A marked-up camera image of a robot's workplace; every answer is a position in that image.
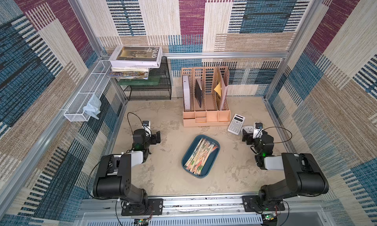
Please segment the teal plastic storage tray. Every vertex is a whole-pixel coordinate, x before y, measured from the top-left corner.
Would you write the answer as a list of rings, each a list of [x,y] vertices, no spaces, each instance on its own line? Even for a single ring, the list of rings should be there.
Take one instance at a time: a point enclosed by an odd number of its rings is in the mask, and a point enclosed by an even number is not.
[[[205,178],[220,150],[221,146],[216,140],[206,135],[198,135],[187,149],[181,162],[182,167],[194,177]]]

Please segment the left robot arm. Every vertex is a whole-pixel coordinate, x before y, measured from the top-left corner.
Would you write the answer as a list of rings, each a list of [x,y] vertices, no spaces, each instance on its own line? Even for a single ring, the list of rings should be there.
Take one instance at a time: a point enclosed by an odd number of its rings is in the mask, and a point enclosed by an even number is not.
[[[147,213],[152,206],[146,191],[132,184],[132,168],[145,163],[150,146],[161,142],[161,133],[152,133],[150,121],[144,120],[141,125],[133,131],[130,151],[101,158],[92,190],[95,199],[119,199],[124,203],[122,209],[137,214]]]

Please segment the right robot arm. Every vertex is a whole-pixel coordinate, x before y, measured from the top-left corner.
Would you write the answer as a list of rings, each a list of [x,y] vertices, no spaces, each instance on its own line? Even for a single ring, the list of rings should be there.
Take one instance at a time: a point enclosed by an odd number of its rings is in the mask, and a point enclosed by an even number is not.
[[[257,167],[261,170],[283,171],[285,178],[275,184],[264,185],[257,195],[243,196],[246,212],[281,209],[286,198],[297,196],[317,197],[329,191],[329,182],[312,154],[282,153],[274,155],[274,138],[263,128],[262,123],[243,126],[242,141],[250,145]]]

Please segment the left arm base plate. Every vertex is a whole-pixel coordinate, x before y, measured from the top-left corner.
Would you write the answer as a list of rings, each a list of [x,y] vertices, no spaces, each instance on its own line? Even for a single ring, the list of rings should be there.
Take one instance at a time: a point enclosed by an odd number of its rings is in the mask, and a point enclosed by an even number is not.
[[[121,207],[121,216],[159,216],[163,213],[164,199],[151,198],[147,203],[126,203]]]

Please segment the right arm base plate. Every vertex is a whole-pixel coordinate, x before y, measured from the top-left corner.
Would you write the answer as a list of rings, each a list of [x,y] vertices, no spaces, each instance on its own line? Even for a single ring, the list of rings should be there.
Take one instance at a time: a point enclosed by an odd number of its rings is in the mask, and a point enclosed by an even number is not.
[[[265,211],[285,211],[283,200],[262,200],[257,195],[242,196],[245,212],[262,214]]]

